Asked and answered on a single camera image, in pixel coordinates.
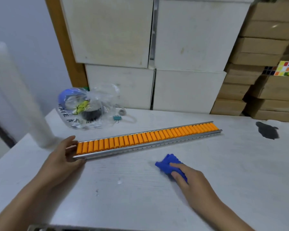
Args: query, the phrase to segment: right hand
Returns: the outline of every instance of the right hand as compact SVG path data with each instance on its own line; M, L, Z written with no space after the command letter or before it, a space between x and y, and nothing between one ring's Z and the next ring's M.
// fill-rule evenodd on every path
M188 184L177 172L173 171L171 175L176 180L191 208L197 213L207 217L223 204L202 172L185 164L170 163L170 166L179 168L185 173Z

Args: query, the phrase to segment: green object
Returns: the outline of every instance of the green object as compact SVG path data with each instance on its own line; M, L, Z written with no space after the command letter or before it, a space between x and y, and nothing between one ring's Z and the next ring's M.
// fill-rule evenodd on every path
M119 121L119 120L122 119L122 117L120 117L120 116L113 116L113 119L114 119L115 121Z

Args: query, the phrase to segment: white table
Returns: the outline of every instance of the white table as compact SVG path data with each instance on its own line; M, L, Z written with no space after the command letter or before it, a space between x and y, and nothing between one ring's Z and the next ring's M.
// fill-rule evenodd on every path
M256 230L289 230L289 123L272 121L280 139L262 137L248 117L127 110L111 128L78 131L55 110L54 134L79 141L214 121L220 136L88 161L49 200L57 225L135 230L211 230L186 204L175 182L154 166L167 153L204 173L218 196ZM26 135L0 159L0 211L38 172L50 150Z

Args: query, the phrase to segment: dark smudge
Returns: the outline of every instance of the dark smudge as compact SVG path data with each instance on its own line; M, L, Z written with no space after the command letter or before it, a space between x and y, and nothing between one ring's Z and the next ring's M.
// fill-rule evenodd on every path
M258 126L258 131L263 137L271 140L279 139L277 127L273 127L262 122L256 122L256 126Z

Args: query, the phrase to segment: clear plastic bag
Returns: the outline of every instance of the clear plastic bag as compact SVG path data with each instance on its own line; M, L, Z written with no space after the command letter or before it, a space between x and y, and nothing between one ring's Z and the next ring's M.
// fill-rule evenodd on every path
M66 89L58 96L57 112L71 128L101 128L114 124L119 88L114 84L98 84L91 91Z

